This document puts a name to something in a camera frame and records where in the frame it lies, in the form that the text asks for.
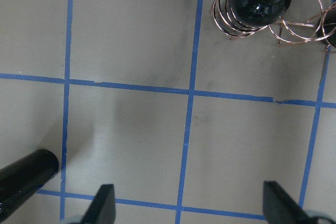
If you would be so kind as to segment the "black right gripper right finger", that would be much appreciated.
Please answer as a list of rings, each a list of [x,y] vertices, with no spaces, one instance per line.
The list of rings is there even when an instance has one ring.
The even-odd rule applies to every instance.
[[[310,223],[309,216],[276,181],[263,183],[263,215],[269,224]]]

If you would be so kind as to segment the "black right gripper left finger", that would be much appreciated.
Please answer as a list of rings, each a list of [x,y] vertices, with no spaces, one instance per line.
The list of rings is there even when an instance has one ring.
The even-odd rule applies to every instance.
[[[101,185],[81,223],[113,224],[116,218],[115,203],[114,185]]]

